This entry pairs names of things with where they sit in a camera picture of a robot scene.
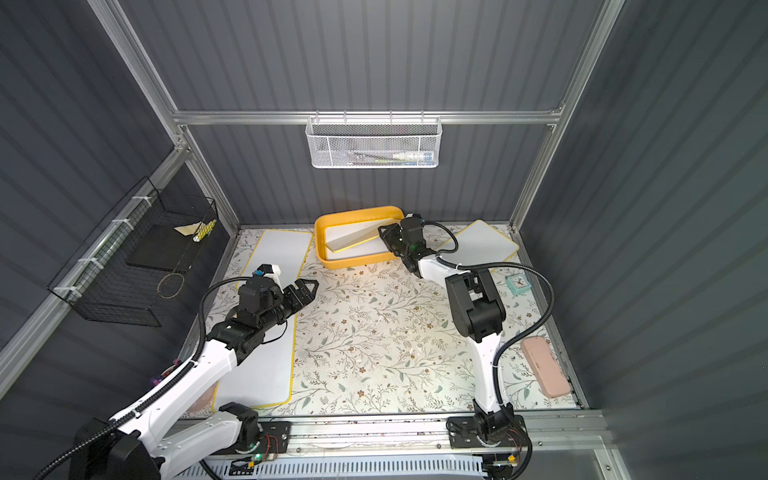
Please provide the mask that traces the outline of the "yellow plastic storage box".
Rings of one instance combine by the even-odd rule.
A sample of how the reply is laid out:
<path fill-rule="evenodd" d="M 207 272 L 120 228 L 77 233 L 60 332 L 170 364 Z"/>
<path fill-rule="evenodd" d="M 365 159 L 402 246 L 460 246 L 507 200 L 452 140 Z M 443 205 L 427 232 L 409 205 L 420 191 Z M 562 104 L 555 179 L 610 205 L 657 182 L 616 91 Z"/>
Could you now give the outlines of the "yellow plastic storage box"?
<path fill-rule="evenodd" d="M 315 222 L 316 255 L 330 270 L 382 263 L 394 259 L 378 228 L 404 218 L 395 206 L 351 210 L 319 217 Z"/>

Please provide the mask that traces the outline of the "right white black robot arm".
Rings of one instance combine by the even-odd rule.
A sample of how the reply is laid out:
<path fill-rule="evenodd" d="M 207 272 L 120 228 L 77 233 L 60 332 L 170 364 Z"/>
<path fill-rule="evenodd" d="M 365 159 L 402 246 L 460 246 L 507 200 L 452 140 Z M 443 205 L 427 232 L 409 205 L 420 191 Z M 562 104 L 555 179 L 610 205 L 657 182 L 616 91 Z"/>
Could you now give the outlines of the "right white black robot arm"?
<path fill-rule="evenodd" d="M 503 390 L 501 358 L 513 345 L 534 333 L 552 316 L 555 290 L 536 269 L 515 262 L 457 263 L 446 258 L 459 251 L 457 236 L 445 225 L 414 214 L 377 228 L 380 239 L 406 269 L 442 286 L 453 325 L 467 341 L 473 358 L 474 425 L 466 430 L 486 444 L 500 441 L 510 429 L 522 433 L 514 407 Z M 538 278 L 549 296 L 540 318 L 508 340 L 502 338 L 506 310 L 495 286 L 493 269 L 515 269 Z"/>

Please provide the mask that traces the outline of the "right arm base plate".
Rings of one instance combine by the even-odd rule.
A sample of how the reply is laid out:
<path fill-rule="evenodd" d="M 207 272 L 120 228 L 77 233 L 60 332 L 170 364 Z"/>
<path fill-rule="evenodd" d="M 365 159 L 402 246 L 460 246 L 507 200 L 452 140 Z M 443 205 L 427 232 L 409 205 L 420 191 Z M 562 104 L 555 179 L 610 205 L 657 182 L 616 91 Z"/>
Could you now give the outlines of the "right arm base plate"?
<path fill-rule="evenodd" d="M 478 416 L 452 416 L 445 422 L 452 449 L 507 448 L 517 450 L 527 445 L 522 418 L 510 422 L 504 415 L 481 420 Z"/>

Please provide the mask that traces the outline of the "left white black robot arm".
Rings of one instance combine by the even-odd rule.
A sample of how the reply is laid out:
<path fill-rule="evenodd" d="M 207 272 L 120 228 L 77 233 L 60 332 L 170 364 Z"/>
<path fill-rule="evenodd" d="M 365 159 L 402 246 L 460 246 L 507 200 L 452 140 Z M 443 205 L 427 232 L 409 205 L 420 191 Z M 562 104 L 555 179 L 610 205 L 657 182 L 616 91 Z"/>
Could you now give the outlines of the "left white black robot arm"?
<path fill-rule="evenodd" d="M 232 449 L 264 458 L 274 442 L 258 413 L 230 401 L 202 423 L 177 434 L 176 421 L 211 386 L 240 366 L 265 335 L 284 325 L 316 298 L 319 283 L 298 278 L 282 286 L 280 269 L 263 264 L 234 278 L 239 302 L 211 330 L 201 329 L 191 356 L 141 398 L 110 419 L 93 419 L 72 446 L 36 473 L 45 479 L 68 465 L 71 479 L 170 479 L 208 456 Z"/>

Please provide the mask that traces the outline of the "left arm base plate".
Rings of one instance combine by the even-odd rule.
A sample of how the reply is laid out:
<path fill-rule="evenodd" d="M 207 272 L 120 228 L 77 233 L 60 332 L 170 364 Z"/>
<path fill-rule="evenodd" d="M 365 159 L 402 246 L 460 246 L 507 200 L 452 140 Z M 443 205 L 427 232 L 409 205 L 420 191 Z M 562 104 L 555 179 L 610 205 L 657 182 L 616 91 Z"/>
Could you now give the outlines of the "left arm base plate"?
<path fill-rule="evenodd" d="M 215 455 L 279 455 L 287 452 L 292 423 L 289 421 L 250 422 L 241 429 L 235 443 Z"/>

